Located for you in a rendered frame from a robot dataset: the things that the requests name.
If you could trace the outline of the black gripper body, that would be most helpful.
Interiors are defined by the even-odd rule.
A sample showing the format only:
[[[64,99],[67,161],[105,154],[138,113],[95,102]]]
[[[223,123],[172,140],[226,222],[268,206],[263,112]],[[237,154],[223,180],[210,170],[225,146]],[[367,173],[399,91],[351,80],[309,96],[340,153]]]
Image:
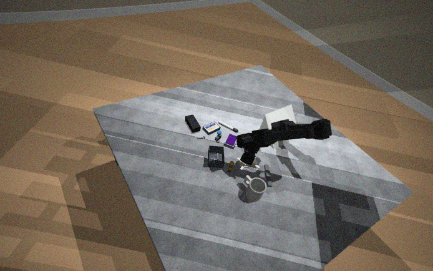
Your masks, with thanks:
[[[251,144],[248,146],[248,152],[247,153],[243,153],[242,157],[241,157],[241,161],[248,164],[248,165],[252,165],[253,161],[254,161],[254,156],[255,153],[257,154],[259,148],[258,147],[254,147],[254,144]]]

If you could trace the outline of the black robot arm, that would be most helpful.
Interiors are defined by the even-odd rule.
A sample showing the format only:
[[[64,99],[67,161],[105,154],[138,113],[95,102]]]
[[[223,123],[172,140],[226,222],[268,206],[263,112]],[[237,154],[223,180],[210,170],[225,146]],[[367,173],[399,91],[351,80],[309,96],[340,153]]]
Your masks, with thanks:
[[[321,119],[310,124],[295,124],[289,119],[271,123],[271,129],[260,129],[237,135],[237,147],[245,147],[254,144],[254,147],[268,147],[279,140],[291,139],[317,139],[323,140],[332,135],[331,121]]]

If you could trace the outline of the grey mug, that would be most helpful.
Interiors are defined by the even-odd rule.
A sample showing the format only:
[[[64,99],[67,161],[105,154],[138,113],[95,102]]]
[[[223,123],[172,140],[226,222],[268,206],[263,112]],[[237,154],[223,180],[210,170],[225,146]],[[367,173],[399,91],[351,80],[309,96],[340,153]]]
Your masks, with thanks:
[[[247,198],[254,202],[259,201],[266,189],[265,182],[260,178],[251,178],[249,175],[247,175],[244,179],[244,183],[248,186],[245,192]]]

